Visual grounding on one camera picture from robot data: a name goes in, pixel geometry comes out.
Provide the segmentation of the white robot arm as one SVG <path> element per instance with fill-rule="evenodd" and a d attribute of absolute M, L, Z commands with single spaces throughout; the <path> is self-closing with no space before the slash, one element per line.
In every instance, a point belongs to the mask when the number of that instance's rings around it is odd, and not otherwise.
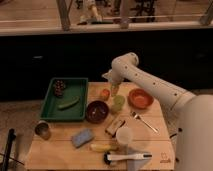
<path fill-rule="evenodd" d="M 113 86 L 127 79 L 180 115 L 174 171 L 213 171 L 213 95 L 195 95 L 138 64 L 135 53 L 126 53 L 114 58 L 102 77 Z"/>

